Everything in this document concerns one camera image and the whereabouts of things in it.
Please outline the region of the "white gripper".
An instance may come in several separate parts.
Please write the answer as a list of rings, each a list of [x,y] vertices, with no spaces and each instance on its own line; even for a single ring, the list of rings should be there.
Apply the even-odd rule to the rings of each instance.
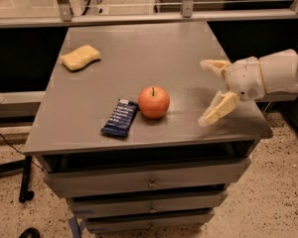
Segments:
[[[215,95],[210,106],[198,120],[201,127],[210,126],[225,117],[237,107],[239,99],[249,101],[265,95],[259,60],[255,57],[240,59],[233,64],[228,60],[204,59],[200,66],[218,78],[224,77],[230,90],[227,93],[219,91]]]

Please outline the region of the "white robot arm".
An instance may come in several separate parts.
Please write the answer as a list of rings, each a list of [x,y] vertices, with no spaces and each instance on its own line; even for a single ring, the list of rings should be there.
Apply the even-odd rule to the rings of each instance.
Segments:
[[[202,127],[212,125],[232,112],[240,101],[263,98],[275,92],[298,93],[298,51],[285,50],[269,56],[249,57],[234,63],[205,59],[201,68],[212,72],[225,83],[199,118]]]

